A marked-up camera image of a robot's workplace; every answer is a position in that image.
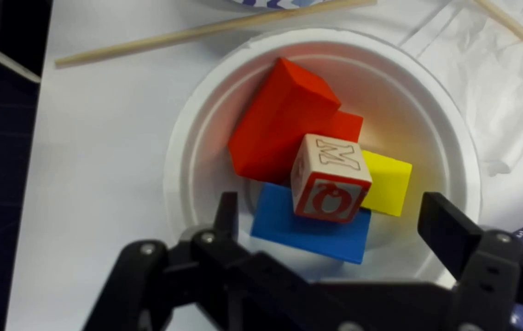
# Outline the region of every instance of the table surface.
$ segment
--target table surface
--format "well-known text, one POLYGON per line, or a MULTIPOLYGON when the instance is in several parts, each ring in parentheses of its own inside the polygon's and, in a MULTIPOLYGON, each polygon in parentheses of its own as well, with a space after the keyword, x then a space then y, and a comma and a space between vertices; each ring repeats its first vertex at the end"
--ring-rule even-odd
MULTIPOLYGON (((173 245, 162 171, 179 111, 232 48, 271 30, 348 28, 400 44, 448 0, 378 6, 223 33, 66 70, 55 57, 254 11, 227 0, 57 0, 50 26, 7 329, 81 329, 122 247, 173 245)), ((483 179, 483 225, 523 225, 523 160, 483 179)), ((212 329, 193 307, 171 329, 212 329)))

